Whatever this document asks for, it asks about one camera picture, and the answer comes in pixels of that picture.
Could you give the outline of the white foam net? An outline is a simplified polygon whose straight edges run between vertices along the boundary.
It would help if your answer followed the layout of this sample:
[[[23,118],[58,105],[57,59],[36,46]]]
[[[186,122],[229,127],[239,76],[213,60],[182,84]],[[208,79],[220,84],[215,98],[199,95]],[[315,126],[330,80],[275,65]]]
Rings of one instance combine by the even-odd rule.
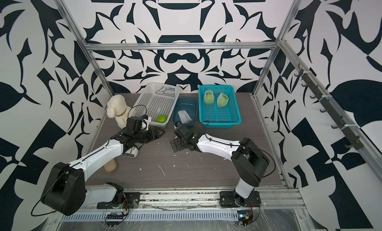
[[[225,107],[229,103],[229,97],[225,93],[221,93],[217,98],[217,106]]]
[[[179,120],[182,124],[189,124],[193,120],[186,110],[178,111]]]

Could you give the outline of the green custard apple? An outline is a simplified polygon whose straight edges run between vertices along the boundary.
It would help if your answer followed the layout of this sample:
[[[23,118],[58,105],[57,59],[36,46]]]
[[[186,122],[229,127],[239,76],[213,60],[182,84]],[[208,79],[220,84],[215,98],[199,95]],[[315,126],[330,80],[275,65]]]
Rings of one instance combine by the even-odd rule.
[[[213,103],[214,103],[214,95],[212,95],[212,94],[207,94],[207,95],[204,97],[204,103],[205,103],[205,104],[213,104]]]
[[[224,107],[228,104],[229,99],[226,96],[219,97],[217,104],[219,107]]]
[[[167,117],[165,115],[160,115],[156,118],[157,123],[166,123]]]

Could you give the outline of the white foam net sleeve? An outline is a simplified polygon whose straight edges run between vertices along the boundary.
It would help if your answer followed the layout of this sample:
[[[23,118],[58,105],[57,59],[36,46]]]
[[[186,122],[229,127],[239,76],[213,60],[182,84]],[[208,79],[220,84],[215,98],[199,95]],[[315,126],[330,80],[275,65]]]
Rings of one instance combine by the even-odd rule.
[[[214,104],[214,93],[211,90],[206,90],[204,93],[204,104]]]

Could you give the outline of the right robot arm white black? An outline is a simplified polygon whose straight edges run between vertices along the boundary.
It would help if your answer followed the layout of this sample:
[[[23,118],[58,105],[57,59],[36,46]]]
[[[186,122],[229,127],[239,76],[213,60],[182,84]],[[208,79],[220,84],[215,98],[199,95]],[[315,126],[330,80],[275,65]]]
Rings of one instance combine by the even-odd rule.
[[[231,161],[240,177],[234,195],[248,199],[254,188],[258,187],[265,176],[270,160],[252,140],[230,141],[213,137],[195,128],[190,130],[181,124],[174,130],[176,138],[170,141],[174,152],[184,149],[201,153],[210,153]]]

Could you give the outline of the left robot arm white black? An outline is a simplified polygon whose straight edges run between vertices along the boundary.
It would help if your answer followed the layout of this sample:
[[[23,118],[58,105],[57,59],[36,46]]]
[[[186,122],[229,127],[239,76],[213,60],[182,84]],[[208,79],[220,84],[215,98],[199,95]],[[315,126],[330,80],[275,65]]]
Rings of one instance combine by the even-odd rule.
[[[98,203],[119,205],[124,201],[123,188],[114,183],[87,186],[86,181],[112,159],[121,156],[137,144],[147,144],[161,138],[165,130],[150,124],[151,118],[130,117],[125,128],[90,152],[68,164],[59,162],[53,166],[40,202],[66,216],[83,206]]]

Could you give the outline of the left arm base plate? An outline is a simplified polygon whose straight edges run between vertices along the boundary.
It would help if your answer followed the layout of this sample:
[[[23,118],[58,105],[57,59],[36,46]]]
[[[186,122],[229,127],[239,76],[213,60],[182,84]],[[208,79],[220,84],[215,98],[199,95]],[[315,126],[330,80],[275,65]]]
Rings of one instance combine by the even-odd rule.
[[[112,182],[107,182],[106,185],[115,188],[116,194],[114,195],[113,199],[109,202],[97,203],[97,209],[130,209],[138,207],[140,203],[140,192],[125,192],[122,186]]]

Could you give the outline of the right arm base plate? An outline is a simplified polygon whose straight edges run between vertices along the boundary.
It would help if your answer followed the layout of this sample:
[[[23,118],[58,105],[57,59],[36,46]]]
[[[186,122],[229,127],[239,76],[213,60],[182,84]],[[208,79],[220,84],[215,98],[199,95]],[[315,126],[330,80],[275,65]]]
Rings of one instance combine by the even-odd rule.
[[[219,205],[223,208],[260,207],[261,199],[258,191],[252,191],[248,198],[243,198],[235,191],[221,191]]]

